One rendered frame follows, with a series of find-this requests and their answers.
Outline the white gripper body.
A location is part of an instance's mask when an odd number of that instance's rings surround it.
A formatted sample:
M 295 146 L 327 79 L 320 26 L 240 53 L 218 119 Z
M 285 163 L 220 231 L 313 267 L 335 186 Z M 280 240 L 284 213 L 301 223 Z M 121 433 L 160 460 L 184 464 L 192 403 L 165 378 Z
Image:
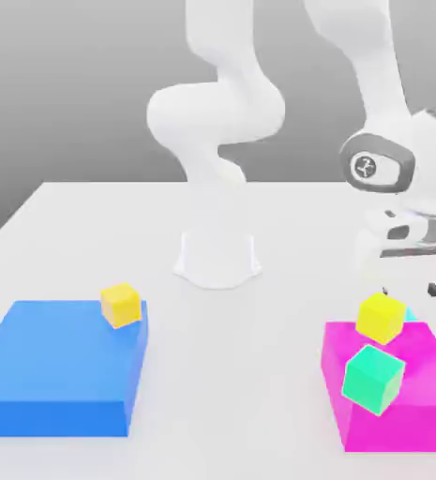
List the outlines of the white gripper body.
M 354 243 L 355 270 L 362 278 L 424 276 L 436 271 L 436 243 L 385 239 L 361 230 Z

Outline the small yellow cube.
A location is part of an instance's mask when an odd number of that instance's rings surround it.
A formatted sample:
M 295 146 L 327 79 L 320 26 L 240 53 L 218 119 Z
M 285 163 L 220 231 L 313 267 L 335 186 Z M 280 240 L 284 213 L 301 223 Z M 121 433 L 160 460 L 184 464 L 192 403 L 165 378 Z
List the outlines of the small yellow cube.
M 114 329 L 138 322 L 143 316 L 141 297 L 128 283 L 102 290 L 100 304 L 103 317 Z
M 361 335 L 387 345 L 401 333 L 405 313 L 404 303 L 376 292 L 361 303 L 355 329 Z

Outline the small green cube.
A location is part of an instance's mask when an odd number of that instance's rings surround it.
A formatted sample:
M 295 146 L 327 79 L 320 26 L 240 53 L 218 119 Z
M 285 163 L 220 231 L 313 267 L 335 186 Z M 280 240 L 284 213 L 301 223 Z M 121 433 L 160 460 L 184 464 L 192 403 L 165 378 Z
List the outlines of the small green cube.
M 381 416 L 398 396 L 405 368 L 403 360 L 367 344 L 346 363 L 341 393 Z

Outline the large magenta box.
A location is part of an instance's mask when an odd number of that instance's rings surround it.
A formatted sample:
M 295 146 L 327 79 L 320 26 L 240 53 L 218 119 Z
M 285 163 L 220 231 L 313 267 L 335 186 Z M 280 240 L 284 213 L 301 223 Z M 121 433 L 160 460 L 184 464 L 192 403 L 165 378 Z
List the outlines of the large magenta box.
M 365 345 L 353 322 L 324 327 L 321 367 L 347 452 L 436 452 L 436 337 L 424 322 L 406 322 L 383 346 L 406 363 L 396 399 L 377 416 L 342 395 L 346 363 Z

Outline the large blue box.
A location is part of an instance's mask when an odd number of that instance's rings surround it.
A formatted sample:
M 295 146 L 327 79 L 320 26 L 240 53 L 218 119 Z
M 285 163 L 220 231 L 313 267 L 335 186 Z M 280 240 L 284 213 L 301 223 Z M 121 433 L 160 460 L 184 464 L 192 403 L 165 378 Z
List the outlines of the large blue box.
M 0 437 L 126 437 L 148 340 L 97 301 L 17 301 L 0 323 Z

